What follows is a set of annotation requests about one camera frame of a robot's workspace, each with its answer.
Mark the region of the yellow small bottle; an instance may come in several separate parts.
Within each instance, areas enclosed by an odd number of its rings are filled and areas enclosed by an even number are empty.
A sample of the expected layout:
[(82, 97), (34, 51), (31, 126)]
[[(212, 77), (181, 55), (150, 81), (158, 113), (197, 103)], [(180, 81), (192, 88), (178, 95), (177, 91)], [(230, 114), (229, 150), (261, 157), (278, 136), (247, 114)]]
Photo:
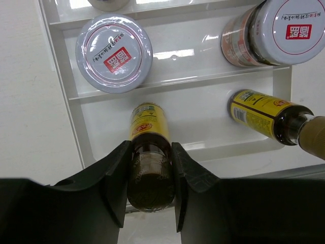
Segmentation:
[(127, 198), (139, 211), (160, 211), (175, 197), (171, 143), (164, 110), (149, 102), (137, 106), (131, 115), (129, 139), (133, 156)]
[(309, 108), (242, 89), (231, 95), (227, 111), (234, 121), (324, 160), (324, 116), (314, 115)]

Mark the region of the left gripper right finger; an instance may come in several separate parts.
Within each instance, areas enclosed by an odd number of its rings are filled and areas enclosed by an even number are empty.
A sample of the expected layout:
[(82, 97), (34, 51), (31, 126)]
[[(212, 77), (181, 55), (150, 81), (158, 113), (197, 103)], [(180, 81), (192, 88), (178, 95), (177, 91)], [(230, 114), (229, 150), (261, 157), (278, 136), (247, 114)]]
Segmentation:
[(324, 243), (324, 181), (219, 178), (171, 147), (182, 243)]

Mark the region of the blue-label bead jar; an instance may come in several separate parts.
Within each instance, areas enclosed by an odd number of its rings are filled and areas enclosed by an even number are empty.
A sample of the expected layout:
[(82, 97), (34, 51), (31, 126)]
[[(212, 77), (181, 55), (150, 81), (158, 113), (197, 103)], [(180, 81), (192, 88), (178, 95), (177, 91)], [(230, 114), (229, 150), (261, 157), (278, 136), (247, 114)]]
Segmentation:
[(88, 0), (96, 9), (103, 12), (117, 11), (129, 3), (129, 0)]

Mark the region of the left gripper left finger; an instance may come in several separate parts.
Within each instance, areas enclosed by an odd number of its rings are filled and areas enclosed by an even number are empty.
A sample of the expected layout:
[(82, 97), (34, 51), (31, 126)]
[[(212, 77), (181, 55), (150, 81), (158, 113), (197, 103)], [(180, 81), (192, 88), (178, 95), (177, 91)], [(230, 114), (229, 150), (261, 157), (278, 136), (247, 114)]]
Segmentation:
[(117, 243), (131, 156), (124, 141), (53, 186), (1, 179), (1, 243)]

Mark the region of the spice jar red label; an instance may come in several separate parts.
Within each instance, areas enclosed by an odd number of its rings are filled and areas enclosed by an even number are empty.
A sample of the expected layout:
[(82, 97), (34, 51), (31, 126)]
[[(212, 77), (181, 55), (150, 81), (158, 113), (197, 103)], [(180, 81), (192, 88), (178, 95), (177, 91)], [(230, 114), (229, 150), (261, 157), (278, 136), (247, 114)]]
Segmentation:
[(324, 49), (324, 1), (263, 1), (229, 21), (221, 50), (237, 67), (291, 66)]
[(110, 94), (129, 92), (147, 78), (153, 50), (149, 36), (132, 18), (108, 13), (88, 21), (76, 41), (77, 66), (86, 81)]

